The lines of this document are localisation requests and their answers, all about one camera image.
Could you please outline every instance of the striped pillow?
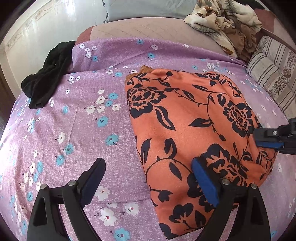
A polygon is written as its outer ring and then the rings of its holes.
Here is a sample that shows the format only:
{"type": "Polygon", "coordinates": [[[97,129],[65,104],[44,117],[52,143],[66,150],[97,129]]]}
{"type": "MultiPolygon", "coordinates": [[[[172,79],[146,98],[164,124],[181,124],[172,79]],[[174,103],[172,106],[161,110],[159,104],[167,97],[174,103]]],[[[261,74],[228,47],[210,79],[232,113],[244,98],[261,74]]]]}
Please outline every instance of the striped pillow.
{"type": "Polygon", "coordinates": [[[289,118],[296,117],[296,54],[288,47],[264,36],[255,50],[247,73],[264,88],[289,118]]]}

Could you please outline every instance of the bed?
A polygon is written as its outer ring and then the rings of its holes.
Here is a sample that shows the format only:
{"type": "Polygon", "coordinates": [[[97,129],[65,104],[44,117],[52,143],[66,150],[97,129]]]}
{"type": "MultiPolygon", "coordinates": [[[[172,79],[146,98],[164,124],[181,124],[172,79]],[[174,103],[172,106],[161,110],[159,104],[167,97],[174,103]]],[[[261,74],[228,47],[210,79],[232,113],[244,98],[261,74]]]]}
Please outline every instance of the bed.
{"type": "MultiPolygon", "coordinates": [[[[214,69],[235,82],[264,127],[288,123],[269,94],[246,73],[243,62],[226,56],[212,39],[183,20],[141,18],[91,27],[78,38],[73,65],[49,103],[31,110],[30,99],[21,94],[1,138],[0,210],[18,240],[26,240],[40,185],[65,185],[98,157],[106,160],[107,170],[85,213],[102,240],[122,240],[118,234],[126,240],[166,240],[132,148],[136,143],[124,91],[125,76],[142,65],[187,72],[214,69]],[[182,27],[182,34],[171,26],[182,27]]],[[[272,240],[280,238],[296,213],[295,181],[295,157],[278,154],[260,187],[272,240]]],[[[70,240],[76,241],[62,206],[61,212],[70,240]]],[[[221,240],[227,239],[235,214],[221,240]]],[[[194,240],[200,231],[175,240],[194,240]]]]}

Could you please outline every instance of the orange garment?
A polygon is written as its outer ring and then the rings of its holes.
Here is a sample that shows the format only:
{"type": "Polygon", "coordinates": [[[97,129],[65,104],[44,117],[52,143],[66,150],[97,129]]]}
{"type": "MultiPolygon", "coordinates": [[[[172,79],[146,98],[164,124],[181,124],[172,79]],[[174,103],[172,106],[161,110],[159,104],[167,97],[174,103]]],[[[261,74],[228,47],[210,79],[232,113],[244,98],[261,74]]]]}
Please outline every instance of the orange garment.
{"type": "Polygon", "coordinates": [[[202,228],[214,207],[191,170],[194,157],[237,185],[260,186],[276,153],[258,148],[261,127],[240,90],[216,72],[143,66],[125,89],[137,151],[167,239],[202,228]]]}

